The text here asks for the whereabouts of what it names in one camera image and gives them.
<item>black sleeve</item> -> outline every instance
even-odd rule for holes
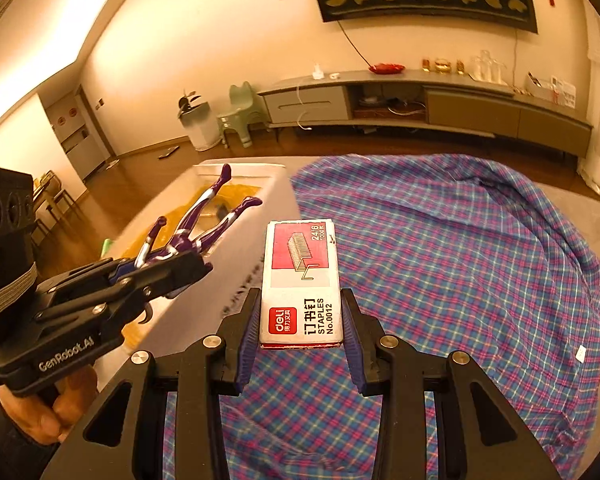
[[[38,480],[58,445],[40,446],[17,428],[0,405],[0,458],[11,467],[14,478]]]

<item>red dish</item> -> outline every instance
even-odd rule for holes
[[[378,65],[372,65],[369,67],[369,70],[374,74],[378,75],[389,75],[389,74],[399,74],[404,70],[404,65],[396,65],[393,63],[380,63]]]

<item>white tag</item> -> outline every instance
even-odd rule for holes
[[[587,355],[587,349],[580,345],[580,348],[578,348],[578,351],[576,352],[576,359],[583,363],[585,355]]]

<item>human hand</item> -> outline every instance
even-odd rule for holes
[[[98,395],[98,377],[86,366],[58,381],[60,395],[52,408],[38,396],[19,398],[6,386],[0,386],[0,404],[11,420],[43,446],[64,442]]]

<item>red label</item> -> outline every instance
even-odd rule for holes
[[[295,307],[269,310],[270,334],[295,334],[298,330],[298,313]]]
[[[276,224],[271,268],[304,272],[308,267],[329,268],[325,223]]]

